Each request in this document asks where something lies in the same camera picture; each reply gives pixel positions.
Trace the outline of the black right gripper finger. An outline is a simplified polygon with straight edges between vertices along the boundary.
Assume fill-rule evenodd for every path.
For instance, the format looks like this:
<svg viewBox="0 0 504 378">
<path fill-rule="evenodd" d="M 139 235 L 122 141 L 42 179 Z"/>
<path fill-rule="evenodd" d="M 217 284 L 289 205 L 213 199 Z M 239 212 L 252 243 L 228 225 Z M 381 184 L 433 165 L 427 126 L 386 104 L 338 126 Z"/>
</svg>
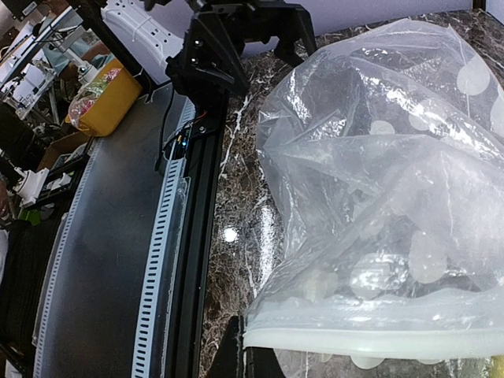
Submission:
<svg viewBox="0 0 504 378">
<path fill-rule="evenodd" d="M 284 378 L 274 350 L 243 345 L 243 316 L 229 319 L 219 349 L 208 371 L 217 378 Z"/>
</svg>

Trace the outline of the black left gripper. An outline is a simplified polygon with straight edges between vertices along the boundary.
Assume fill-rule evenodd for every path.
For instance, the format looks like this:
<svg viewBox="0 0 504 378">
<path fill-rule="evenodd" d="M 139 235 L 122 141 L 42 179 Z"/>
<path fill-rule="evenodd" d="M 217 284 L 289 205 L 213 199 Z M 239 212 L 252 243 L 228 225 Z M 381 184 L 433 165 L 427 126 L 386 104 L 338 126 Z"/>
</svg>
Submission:
<svg viewBox="0 0 504 378">
<path fill-rule="evenodd" d="M 181 95 L 248 92 L 240 57 L 248 43 L 278 38 L 274 55 L 297 67 L 315 53 L 309 11 L 285 1 L 189 1 L 194 10 L 182 50 L 166 59 L 166 74 Z"/>
</svg>

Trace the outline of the clear zip top bag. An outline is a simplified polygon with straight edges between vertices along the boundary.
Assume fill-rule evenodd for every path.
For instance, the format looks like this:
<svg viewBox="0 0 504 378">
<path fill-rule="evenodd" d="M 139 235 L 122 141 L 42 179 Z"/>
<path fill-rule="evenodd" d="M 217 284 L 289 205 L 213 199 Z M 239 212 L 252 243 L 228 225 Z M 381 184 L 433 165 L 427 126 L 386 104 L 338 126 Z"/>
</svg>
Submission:
<svg viewBox="0 0 504 378">
<path fill-rule="evenodd" d="M 246 347 L 373 361 L 503 352 L 503 89 L 453 29 L 321 47 L 259 112 L 283 261 Z"/>
</svg>

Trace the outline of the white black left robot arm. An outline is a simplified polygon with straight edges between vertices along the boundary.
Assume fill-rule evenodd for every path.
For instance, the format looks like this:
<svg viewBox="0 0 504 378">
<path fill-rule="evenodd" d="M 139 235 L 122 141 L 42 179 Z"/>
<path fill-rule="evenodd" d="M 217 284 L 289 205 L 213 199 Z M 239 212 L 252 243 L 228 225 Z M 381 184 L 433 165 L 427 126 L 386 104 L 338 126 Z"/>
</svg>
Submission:
<svg viewBox="0 0 504 378">
<path fill-rule="evenodd" d="M 176 91 L 190 98 L 206 98 L 212 91 L 244 95 L 250 87 L 240 57 L 248 43 L 278 39 L 274 54 L 295 67 L 302 63 L 296 44 L 308 55 L 317 44 L 311 16 L 299 4 L 285 1 L 190 1 L 194 14 L 184 37 L 161 26 L 133 1 L 110 1 L 104 20 L 122 29 L 165 70 Z"/>
</svg>

